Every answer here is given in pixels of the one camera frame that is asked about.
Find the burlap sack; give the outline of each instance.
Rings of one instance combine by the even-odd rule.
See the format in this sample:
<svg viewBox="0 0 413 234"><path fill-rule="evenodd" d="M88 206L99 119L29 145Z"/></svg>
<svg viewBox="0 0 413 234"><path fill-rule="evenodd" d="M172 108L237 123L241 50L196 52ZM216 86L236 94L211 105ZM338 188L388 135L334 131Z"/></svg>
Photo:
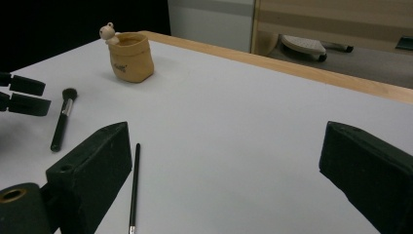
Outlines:
<svg viewBox="0 0 413 234"><path fill-rule="evenodd" d="M139 83L154 73L148 38L138 32L116 35L119 43L108 45L110 63L115 75L122 80Z"/></svg>

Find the table surface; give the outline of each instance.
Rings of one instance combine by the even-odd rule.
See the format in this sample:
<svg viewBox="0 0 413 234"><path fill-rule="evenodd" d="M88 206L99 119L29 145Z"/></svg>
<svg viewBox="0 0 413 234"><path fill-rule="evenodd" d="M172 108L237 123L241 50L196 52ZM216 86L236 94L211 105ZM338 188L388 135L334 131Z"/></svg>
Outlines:
<svg viewBox="0 0 413 234"><path fill-rule="evenodd" d="M102 40L14 72L45 82L52 104L45 117L1 113L2 189L44 185L80 142L127 121L141 144L139 233L378 233L319 172L325 126L353 125L413 154L410 90L142 33L155 73L140 84L114 76ZM52 153L69 87L79 96ZM129 230L131 182L96 233Z"/></svg>

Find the paintbrush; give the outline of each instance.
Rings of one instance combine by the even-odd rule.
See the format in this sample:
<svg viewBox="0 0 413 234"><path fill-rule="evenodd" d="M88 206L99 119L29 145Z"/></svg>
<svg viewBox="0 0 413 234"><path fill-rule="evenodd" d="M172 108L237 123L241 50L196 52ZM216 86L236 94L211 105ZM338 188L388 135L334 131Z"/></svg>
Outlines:
<svg viewBox="0 0 413 234"><path fill-rule="evenodd" d="M63 106L61 107L60 115L58 116L56 131L51 145L51 150L54 152L60 151L61 142L66 129L67 118L69 117L73 102L78 96L77 91L73 88L65 89L62 94Z"/></svg>

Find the toy figure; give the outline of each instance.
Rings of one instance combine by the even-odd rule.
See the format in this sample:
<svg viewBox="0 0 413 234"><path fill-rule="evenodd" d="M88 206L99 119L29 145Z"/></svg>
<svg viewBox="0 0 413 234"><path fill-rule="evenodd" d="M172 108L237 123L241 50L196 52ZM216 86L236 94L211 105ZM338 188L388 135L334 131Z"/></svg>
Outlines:
<svg viewBox="0 0 413 234"><path fill-rule="evenodd" d="M118 37L115 35L115 28L112 22L108 22L99 30L100 38L106 40L106 44L116 45L119 43Z"/></svg>

